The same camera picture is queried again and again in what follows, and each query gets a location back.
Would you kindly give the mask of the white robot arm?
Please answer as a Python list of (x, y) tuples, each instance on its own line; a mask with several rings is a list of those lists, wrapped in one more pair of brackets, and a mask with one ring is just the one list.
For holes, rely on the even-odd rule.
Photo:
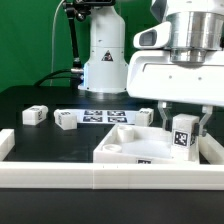
[(152, 0), (159, 24), (137, 33), (124, 60), (125, 23), (112, 7), (91, 9), (90, 58), (80, 88), (96, 96), (201, 104), (204, 126), (224, 107), (224, 0)]

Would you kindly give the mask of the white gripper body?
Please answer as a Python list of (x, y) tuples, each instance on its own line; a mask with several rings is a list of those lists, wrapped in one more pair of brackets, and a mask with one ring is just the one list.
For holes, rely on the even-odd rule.
[(170, 22), (137, 33), (130, 60), (127, 91), (131, 97), (224, 106), (224, 51), (208, 51), (202, 64), (177, 63), (164, 47)]

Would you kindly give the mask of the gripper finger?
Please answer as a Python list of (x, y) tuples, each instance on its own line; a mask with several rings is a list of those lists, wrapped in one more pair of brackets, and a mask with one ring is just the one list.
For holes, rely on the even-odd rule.
[(196, 135), (205, 137), (207, 134), (207, 130), (204, 128), (206, 123), (209, 121), (210, 117), (213, 114), (213, 107), (211, 105), (204, 105), (202, 107), (202, 113), (203, 117), (199, 120), (199, 122), (196, 124)]
[(158, 111), (162, 118), (162, 128), (166, 131), (172, 130), (172, 116), (170, 114), (171, 108), (172, 104), (170, 102), (165, 101), (158, 102)]

